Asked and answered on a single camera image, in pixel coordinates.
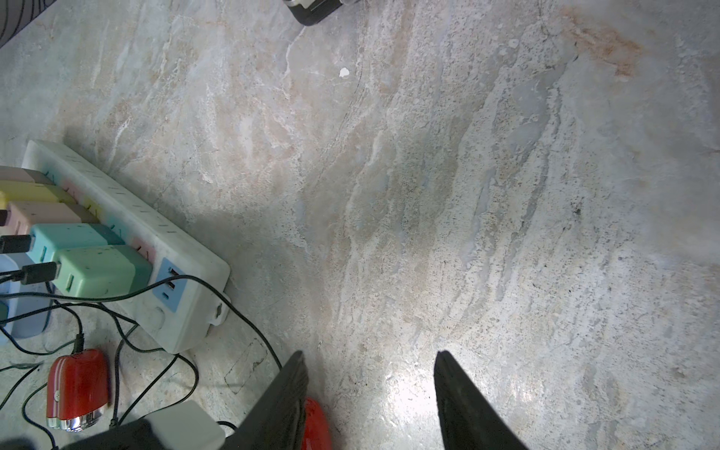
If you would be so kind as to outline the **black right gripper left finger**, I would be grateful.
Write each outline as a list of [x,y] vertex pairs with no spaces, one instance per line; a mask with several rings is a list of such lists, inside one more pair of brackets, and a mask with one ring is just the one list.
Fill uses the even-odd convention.
[[295,352],[222,449],[300,449],[305,433],[309,373]]

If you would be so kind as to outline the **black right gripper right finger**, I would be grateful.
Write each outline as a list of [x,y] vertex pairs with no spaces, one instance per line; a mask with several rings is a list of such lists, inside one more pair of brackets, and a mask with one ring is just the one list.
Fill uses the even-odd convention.
[[451,352],[438,352],[433,375],[445,449],[527,449]]

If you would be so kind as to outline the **light green USB charger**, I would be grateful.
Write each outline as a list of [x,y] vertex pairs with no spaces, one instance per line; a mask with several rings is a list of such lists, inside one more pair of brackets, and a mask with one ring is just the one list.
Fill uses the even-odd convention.
[[54,253],[54,285],[62,296],[109,298],[148,285],[153,265],[130,246],[77,247]]

